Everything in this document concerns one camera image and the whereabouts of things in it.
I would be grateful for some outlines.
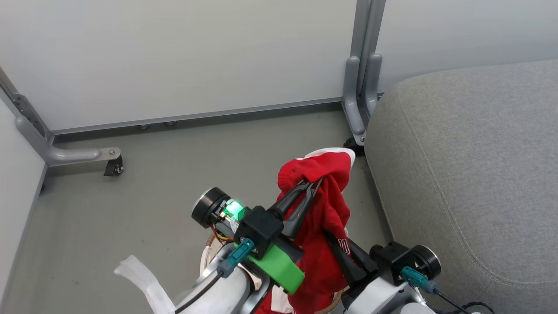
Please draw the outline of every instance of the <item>teal connector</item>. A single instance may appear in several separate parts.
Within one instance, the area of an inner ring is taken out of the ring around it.
[[[250,252],[254,249],[254,241],[245,238],[235,249],[232,251],[227,259],[223,260],[217,266],[217,273],[221,273],[223,278],[229,277],[234,268],[243,260],[248,258]]]
[[[403,268],[401,271],[401,277],[403,277],[403,280],[408,282],[411,286],[419,287],[428,293],[433,293],[434,289],[438,288],[438,285],[435,282],[428,280],[425,275],[417,272],[409,266],[405,266],[405,268]]]

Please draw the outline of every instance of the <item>bright green block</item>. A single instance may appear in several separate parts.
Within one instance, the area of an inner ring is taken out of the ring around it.
[[[258,265],[289,294],[295,293],[304,280],[302,270],[276,245],[273,245],[261,260],[257,260],[251,255],[248,256],[248,259]]]

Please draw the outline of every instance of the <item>white board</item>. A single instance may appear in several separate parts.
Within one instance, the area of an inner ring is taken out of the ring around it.
[[[36,196],[45,162],[16,129],[15,116],[0,91],[0,298]]]
[[[558,57],[554,0],[388,0],[378,90],[419,74]]]
[[[3,0],[0,65],[56,131],[341,97],[357,0]]]

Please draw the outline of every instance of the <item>green light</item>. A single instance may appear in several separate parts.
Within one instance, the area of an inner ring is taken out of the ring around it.
[[[240,205],[239,202],[232,201],[231,203],[227,204],[224,211],[227,216],[234,217],[234,219],[236,220],[240,220],[244,216],[243,209],[244,207]]]

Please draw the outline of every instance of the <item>gray fabric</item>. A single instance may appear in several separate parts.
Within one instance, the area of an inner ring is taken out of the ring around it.
[[[403,81],[374,110],[365,150],[396,241],[438,254],[443,291],[556,313],[558,60]]]

